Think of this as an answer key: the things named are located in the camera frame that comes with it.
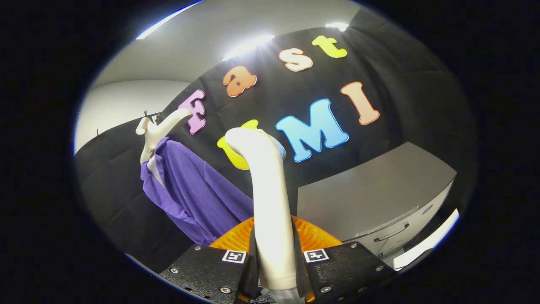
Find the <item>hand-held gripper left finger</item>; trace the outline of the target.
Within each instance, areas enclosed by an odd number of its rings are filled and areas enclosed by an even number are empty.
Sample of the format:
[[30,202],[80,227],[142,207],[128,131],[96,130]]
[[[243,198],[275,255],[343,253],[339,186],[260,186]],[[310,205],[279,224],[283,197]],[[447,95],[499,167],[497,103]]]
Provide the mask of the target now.
[[258,294],[254,217],[210,246],[191,246],[160,277],[206,304],[248,304]]

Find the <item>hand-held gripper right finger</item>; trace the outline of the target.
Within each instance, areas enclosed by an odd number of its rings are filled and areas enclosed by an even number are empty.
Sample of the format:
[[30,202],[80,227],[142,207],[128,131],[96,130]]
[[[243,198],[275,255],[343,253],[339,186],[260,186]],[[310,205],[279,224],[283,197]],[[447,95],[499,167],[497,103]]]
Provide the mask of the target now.
[[397,271],[357,241],[344,243],[292,216],[297,286],[307,304],[363,304]]

